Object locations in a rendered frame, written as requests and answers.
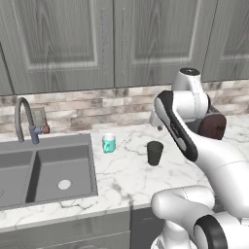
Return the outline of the wide grey wall cupboard door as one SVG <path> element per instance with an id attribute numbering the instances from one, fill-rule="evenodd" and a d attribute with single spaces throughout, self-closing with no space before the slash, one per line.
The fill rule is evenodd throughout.
<path id="1" fill-rule="evenodd" d="M 112 0 L 0 0 L 14 94 L 114 85 Z"/>

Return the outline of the dark brown rounded appliance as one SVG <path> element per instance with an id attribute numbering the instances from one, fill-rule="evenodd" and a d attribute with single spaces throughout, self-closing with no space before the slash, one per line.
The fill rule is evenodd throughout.
<path id="1" fill-rule="evenodd" d="M 205 117 L 200 122 L 197 134 L 207 138 L 221 140 L 224 137 L 226 126 L 226 117 L 214 106 L 210 106 Z"/>

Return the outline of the dark glass cup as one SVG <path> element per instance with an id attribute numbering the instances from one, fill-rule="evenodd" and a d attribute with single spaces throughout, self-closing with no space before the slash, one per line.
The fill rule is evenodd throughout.
<path id="1" fill-rule="evenodd" d="M 147 144 L 147 158 L 148 164 L 156 166 L 160 162 L 163 145 L 159 141 L 150 141 Z"/>

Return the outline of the grey wall socket plate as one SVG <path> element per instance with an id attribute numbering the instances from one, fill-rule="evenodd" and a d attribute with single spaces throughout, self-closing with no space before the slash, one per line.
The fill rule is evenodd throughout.
<path id="1" fill-rule="evenodd" d="M 45 109 L 43 107 L 37 107 L 31 109 L 33 122 L 36 126 L 42 126 L 45 124 Z"/>

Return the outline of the teal mug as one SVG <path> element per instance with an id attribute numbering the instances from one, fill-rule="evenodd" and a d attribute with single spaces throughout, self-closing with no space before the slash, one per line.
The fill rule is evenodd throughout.
<path id="1" fill-rule="evenodd" d="M 102 149 L 105 154 L 113 153 L 116 149 L 116 136 L 113 133 L 106 133 L 102 137 Z"/>

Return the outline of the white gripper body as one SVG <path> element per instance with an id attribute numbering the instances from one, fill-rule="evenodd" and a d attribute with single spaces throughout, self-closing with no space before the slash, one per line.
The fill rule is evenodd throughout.
<path id="1" fill-rule="evenodd" d="M 157 113 L 155 110 L 151 112 L 151 116 L 149 118 L 149 123 L 151 126 L 156 127 L 158 130 L 162 130 L 164 127 L 163 122 L 161 119 L 158 117 Z"/>

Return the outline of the grey base cupboard front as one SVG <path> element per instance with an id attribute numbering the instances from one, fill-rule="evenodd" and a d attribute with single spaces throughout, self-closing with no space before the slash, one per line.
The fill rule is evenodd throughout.
<path id="1" fill-rule="evenodd" d="M 130 249 L 151 249 L 163 224 L 164 220 L 159 219 L 151 207 L 133 210 L 130 216 Z"/>
<path id="2" fill-rule="evenodd" d="M 0 249 L 129 249 L 130 213 L 0 233 Z"/>

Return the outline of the grey double basin sink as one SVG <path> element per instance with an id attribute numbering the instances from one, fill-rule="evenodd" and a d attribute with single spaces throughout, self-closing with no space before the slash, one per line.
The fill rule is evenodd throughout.
<path id="1" fill-rule="evenodd" d="M 96 195 L 88 133 L 0 142 L 0 210 Z"/>

